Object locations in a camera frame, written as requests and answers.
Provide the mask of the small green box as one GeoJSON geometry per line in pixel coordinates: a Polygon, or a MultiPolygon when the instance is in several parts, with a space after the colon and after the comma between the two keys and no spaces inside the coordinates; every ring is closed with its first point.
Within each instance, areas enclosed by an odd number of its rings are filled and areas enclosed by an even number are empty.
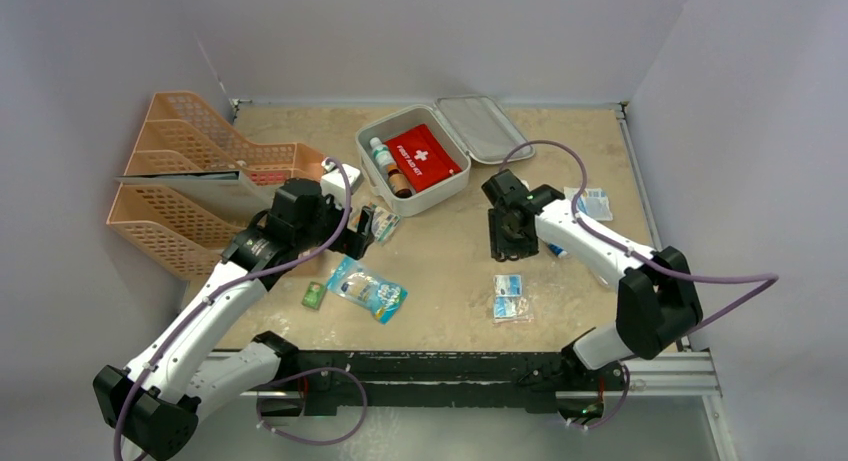
{"type": "Polygon", "coordinates": [[[301,304],[311,310],[319,310],[325,297],[326,287],[318,282],[310,282],[301,299],[301,304]]]}

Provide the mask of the white green-label bottle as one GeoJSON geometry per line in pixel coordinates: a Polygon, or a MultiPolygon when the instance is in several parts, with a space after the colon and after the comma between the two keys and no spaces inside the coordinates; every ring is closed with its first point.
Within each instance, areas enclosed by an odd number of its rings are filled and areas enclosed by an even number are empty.
{"type": "Polygon", "coordinates": [[[395,165],[389,148],[378,137],[372,137],[369,140],[369,147],[375,164],[384,174],[387,174],[390,171],[390,167],[395,165]]]}

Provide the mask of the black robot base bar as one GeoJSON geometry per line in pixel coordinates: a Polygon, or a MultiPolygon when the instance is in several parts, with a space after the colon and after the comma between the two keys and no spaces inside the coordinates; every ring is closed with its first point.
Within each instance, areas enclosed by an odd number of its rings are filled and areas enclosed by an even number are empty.
{"type": "Polygon", "coordinates": [[[596,402],[624,386],[624,370],[586,371],[560,352],[304,350],[253,393],[303,401],[309,416],[340,407],[514,408],[597,417],[596,402]]]}

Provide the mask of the brown orange-capped bottle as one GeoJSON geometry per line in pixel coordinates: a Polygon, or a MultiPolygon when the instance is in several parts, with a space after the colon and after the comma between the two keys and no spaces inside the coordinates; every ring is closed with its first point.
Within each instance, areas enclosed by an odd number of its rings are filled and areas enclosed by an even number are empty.
{"type": "Polygon", "coordinates": [[[387,172],[387,183],[392,194],[398,198],[406,199],[413,195],[413,190],[406,177],[398,169],[387,172]]]}

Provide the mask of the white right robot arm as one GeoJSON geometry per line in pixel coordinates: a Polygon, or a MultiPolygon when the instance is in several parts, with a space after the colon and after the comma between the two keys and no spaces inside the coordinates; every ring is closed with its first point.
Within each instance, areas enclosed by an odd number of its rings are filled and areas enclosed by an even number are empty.
{"type": "Polygon", "coordinates": [[[549,186],[528,189],[510,170],[482,185],[491,256],[498,262],[538,254],[552,243],[577,257],[616,293],[613,321],[581,335],[562,351],[561,373],[576,388],[601,368],[635,356],[653,359],[700,324],[703,311],[685,256],[636,243],[580,213],[549,186]]]}

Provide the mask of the red first aid pouch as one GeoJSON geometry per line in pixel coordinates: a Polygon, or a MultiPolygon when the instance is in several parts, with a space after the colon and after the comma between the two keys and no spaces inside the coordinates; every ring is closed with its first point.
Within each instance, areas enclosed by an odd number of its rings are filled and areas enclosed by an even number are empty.
{"type": "Polygon", "coordinates": [[[425,124],[386,142],[395,163],[416,192],[427,190],[461,172],[425,124]]]}

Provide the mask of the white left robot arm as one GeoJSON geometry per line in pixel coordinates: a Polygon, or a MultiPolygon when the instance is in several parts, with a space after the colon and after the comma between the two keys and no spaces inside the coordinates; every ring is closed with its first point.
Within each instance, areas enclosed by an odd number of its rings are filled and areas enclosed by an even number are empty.
{"type": "Polygon", "coordinates": [[[223,250],[221,260],[174,322],[123,368],[107,365],[94,392],[114,430],[112,449],[138,459],[168,460],[208,415],[254,387],[275,390],[311,375],[297,346],[271,332],[216,364],[208,355],[230,327],[276,282],[325,250],[360,259],[374,240],[374,211],[361,210],[349,228],[352,188],[335,198],[318,182],[294,178],[275,191],[223,250]]]}

